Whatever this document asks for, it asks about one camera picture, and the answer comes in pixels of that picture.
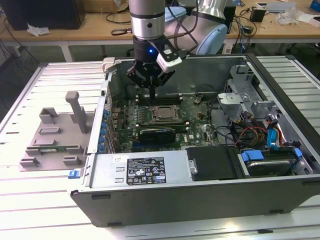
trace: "desk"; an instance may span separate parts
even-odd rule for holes
[[[289,0],[296,2],[297,8],[305,13],[317,14],[309,8],[312,0]],[[244,0],[244,7],[237,7],[237,15],[241,10],[251,7],[257,0]],[[276,2],[276,0],[264,0],[263,2]],[[267,14],[263,22],[257,23],[257,32],[251,38],[251,43],[318,43],[320,42],[320,29],[314,26],[300,22],[295,25],[280,26],[275,22],[276,14]],[[117,14],[114,18],[115,21],[128,21],[130,14],[128,12]],[[8,31],[6,30],[4,19],[0,19],[0,39],[6,46],[12,47],[18,44],[13,40]],[[243,24],[251,25],[245,19]],[[66,29],[52,29],[51,34],[43,36],[33,36],[27,31],[14,31],[11,28],[12,34],[24,46],[59,46],[63,52],[66,62],[73,62],[72,54],[70,53],[69,46],[76,45],[131,45],[132,34],[122,36],[112,36],[111,30],[118,28],[128,28],[128,25],[120,25],[106,22],[100,13],[87,13],[83,24],[80,29],[66,30]],[[234,24],[230,34],[227,35],[224,41],[223,53],[230,54],[233,44],[236,42],[238,36],[238,28]]]
[[[256,2],[277,2],[277,0],[244,0],[245,6],[237,7],[236,14],[246,8],[252,7]],[[309,8],[312,0],[289,0],[296,2],[298,10],[306,14],[319,14]],[[246,18],[250,17],[250,12],[243,15]],[[318,43],[320,42],[320,28],[316,28],[309,23],[299,22],[299,24],[279,25],[276,23],[276,13],[269,13],[264,16],[262,22],[256,22],[257,31],[254,37],[250,39],[250,43],[257,44],[285,44],[285,43]],[[245,19],[241,19],[243,25],[253,26],[252,23]],[[224,41],[223,53],[230,54],[233,45],[238,37],[238,27],[233,24],[230,34],[227,35]]]

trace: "black box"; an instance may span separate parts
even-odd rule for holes
[[[49,29],[79,29],[86,13],[82,0],[1,0],[1,7],[14,30],[27,23]]]
[[[177,1],[180,7],[184,7],[186,9],[186,14],[190,15],[191,11],[196,8],[196,3],[194,0],[178,0]],[[227,33],[229,34],[232,27],[232,22],[236,12],[236,5],[234,5],[232,0],[227,0],[225,8],[224,8],[224,24],[228,28]]]
[[[261,23],[262,20],[264,19],[266,11],[267,10],[265,9],[253,8],[250,14],[250,20],[252,22]]]

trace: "motherboard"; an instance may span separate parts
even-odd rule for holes
[[[194,96],[120,101],[112,111],[117,153],[183,150],[219,145],[208,124],[208,101]]]

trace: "warning label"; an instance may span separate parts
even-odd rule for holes
[[[165,184],[166,169],[164,158],[129,158],[127,161],[126,183],[128,185]]]

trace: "cardboard box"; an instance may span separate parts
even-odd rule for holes
[[[116,13],[127,0],[83,0],[86,13]]]

